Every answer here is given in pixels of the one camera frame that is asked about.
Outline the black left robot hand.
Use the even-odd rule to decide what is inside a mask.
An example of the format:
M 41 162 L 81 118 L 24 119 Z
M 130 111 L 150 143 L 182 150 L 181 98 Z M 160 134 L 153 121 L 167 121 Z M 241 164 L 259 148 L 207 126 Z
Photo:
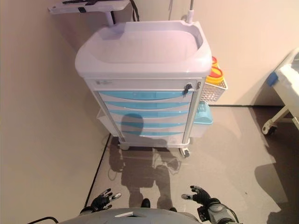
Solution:
M 91 207 L 96 211 L 107 210 L 112 207 L 111 202 L 119 199 L 121 196 L 121 193 L 114 194 L 111 188 L 108 188 L 92 201 Z

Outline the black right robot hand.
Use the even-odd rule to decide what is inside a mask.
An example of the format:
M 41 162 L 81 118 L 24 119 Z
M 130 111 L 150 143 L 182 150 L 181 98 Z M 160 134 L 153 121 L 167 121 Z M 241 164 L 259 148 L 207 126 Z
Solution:
M 212 203 L 221 203 L 220 200 L 217 198 L 212 198 L 203 188 L 199 186 L 192 185 L 190 188 L 194 194 L 182 194 L 182 199 L 195 201 L 196 203 L 205 207 L 209 207 Z

